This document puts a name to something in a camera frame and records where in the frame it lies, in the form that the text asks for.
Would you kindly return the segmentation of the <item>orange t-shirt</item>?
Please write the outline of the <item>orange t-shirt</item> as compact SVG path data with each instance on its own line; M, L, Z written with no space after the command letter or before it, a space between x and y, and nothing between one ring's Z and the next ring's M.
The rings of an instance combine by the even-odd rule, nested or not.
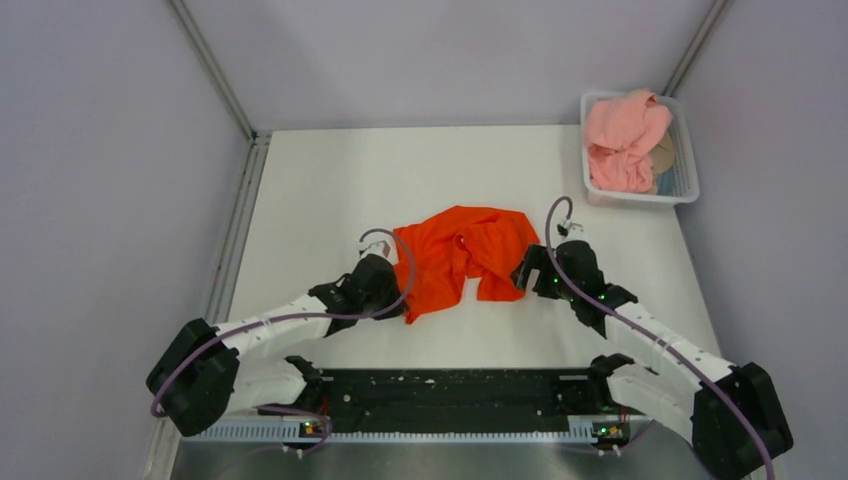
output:
M412 285L405 299L407 324L458 305L468 279L479 281L479 301L523 298L511 274L528 247L539 242L526 214L492 207L457 205L393 233L408 248L398 248L395 265L399 288Z

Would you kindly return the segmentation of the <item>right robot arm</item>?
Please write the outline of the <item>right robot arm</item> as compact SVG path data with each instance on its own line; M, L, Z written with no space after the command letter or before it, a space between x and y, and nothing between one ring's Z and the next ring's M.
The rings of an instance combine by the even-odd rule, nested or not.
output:
M600 412L637 410L690 445L718 479L742 479L794 446L768 372L736 365L675 333L638 297L605 280L585 240L549 250L531 245L511 274L519 290L568 302L577 320L619 347L598 357L601 374L586 385Z

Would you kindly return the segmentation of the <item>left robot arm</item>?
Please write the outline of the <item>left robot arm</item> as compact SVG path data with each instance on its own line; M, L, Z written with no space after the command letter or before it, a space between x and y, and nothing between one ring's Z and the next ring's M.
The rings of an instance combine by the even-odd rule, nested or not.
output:
M191 320L147 376L154 411L184 436L268 404L308 413L319 404L321 388L286 351L361 319L397 317L405 307L392 263L364 252L351 272L263 314L217 325Z

